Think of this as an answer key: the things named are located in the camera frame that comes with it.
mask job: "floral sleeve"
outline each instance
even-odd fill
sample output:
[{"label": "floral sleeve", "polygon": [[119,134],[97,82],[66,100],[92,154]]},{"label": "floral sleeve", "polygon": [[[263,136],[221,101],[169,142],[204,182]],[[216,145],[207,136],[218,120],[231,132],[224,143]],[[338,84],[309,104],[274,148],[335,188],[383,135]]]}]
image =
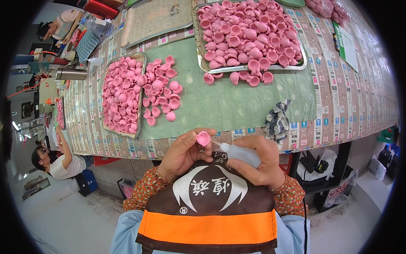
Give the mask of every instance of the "floral sleeve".
[{"label": "floral sleeve", "polygon": [[275,210],[279,216],[299,215],[305,216],[303,209],[303,198],[305,192],[293,177],[285,174],[285,182],[277,189],[271,190],[275,199]]},{"label": "floral sleeve", "polygon": [[171,184],[158,173],[157,168],[148,169],[143,178],[135,183],[131,198],[123,202],[125,212],[129,210],[144,211],[149,197]]}]

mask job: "light blue sleeve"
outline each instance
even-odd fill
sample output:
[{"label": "light blue sleeve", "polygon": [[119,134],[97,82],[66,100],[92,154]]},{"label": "light blue sleeve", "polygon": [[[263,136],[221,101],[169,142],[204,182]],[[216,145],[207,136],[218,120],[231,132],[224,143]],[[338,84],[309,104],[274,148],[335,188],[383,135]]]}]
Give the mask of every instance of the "light blue sleeve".
[{"label": "light blue sleeve", "polygon": [[[276,214],[278,247],[276,254],[303,254],[305,251],[305,218],[299,215]],[[307,253],[310,250],[310,221],[307,219]]]},{"label": "light blue sleeve", "polygon": [[135,239],[143,215],[144,212],[140,210],[130,210],[120,215],[111,242],[111,254],[142,253],[141,245],[136,243]]},{"label": "light blue sleeve", "polygon": [[[131,210],[123,213],[117,222],[116,232],[111,243],[111,254],[141,254],[142,249],[139,243],[135,242],[137,238],[140,222],[144,212],[140,210]],[[279,217],[276,214],[276,223],[278,230],[278,247],[276,254],[303,254],[305,242],[305,219],[298,215],[286,215]],[[307,220],[307,250],[310,250],[310,221]],[[173,253],[154,250],[154,254]]]}]

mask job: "fluorescent light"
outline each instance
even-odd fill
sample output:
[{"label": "fluorescent light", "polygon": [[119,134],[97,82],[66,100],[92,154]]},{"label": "fluorescent light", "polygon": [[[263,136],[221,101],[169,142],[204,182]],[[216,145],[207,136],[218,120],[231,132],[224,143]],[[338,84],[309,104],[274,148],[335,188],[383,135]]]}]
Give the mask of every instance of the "fluorescent light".
[{"label": "fluorescent light", "polygon": [[16,130],[20,130],[20,128],[15,124],[14,121],[12,121],[12,124],[13,124],[13,126],[14,126],[14,128],[15,128]]}]

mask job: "bottle nozzle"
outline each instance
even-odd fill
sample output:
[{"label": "bottle nozzle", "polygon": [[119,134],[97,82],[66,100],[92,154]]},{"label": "bottle nozzle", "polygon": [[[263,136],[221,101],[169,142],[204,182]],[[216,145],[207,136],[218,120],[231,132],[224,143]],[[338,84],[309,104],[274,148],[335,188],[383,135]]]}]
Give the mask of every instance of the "bottle nozzle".
[{"label": "bottle nozzle", "polygon": [[215,141],[215,140],[211,140],[215,145],[218,145],[218,146],[220,146],[221,145],[221,143],[220,142],[217,142],[217,141]]}]

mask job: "red thermos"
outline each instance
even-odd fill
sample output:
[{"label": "red thermos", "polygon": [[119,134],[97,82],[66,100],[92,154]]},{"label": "red thermos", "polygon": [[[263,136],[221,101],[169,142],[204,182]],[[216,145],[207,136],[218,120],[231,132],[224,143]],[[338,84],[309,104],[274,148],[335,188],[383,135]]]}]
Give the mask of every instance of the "red thermos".
[{"label": "red thermos", "polygon": [[85,11],[111,20],[115,19],[120,12],[117,8],[106,4],[102,0],[79,0],[76,6]]}]

